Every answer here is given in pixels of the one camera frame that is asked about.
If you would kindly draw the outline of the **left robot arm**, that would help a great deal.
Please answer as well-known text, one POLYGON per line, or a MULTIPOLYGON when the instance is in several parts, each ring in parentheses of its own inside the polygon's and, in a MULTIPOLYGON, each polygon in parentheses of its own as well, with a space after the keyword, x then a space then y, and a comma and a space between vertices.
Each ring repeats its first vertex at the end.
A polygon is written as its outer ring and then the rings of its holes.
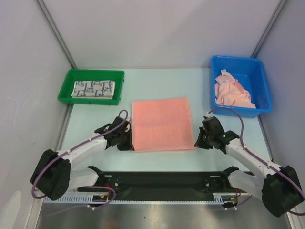
POLYGON ((34 199, 48 197, 60 199, 67 191, 101 191, 108 187, 105 173, 95 166, 76 170, 75 167, 110 147, 130 150, 131 123, 129 118, 115 117, 111 124, 106 124, 72 148, 43 152, 30 182, 34 199))

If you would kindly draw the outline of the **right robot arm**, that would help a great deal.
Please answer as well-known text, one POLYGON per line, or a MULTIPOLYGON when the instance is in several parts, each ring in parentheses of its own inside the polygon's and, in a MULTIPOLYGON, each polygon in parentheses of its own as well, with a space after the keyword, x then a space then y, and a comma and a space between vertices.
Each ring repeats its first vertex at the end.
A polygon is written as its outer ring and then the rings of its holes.
POLYGON ((282 167, 265 161, 252 152, 243 142, 241 135, 224 131, 220 121, 204 116, 195 147, 217 149, 236 159, 249 169, 247 174, 237 167, 222 172, 220 188, 229 192, 234 188, 249 193, 262 201, 265 208, 275 217, 280 217, 305 200, 296 171, 291 166, 282 167))

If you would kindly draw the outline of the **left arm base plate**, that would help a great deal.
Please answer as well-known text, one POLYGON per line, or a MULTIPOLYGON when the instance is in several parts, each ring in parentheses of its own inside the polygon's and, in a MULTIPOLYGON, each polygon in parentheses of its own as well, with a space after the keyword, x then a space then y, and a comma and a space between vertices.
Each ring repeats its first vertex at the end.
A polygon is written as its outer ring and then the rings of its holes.
POLYGON ((79 192, 110 192, 110 190, 105 188, 97 187, 111 187, 115 191, 118 191, 120 188, 121 177, 117 175, 105 174, 104 172, 98 172, 98 179, 93 184, 93 187, 79 187, 77 191, 79 192))

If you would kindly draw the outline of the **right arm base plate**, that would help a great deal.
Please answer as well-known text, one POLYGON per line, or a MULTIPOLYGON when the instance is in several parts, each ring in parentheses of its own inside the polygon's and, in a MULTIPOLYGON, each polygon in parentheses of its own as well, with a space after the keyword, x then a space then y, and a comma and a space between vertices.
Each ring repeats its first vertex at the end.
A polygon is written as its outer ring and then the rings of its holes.
POLYGON ((205 193, 246 193, 239 188, 233 188, 228 181, 220 175, 206 175, 200 185, 200 190, 205 193))

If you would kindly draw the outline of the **blue white patterned towel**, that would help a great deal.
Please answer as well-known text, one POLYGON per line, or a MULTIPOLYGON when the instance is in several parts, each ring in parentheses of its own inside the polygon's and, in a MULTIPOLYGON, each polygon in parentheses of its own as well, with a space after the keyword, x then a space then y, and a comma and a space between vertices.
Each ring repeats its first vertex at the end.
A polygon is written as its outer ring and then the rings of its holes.
POLYGON ((116 83, 112 80, 76 81, 72 98, 81 99, 112 99, 116 83))

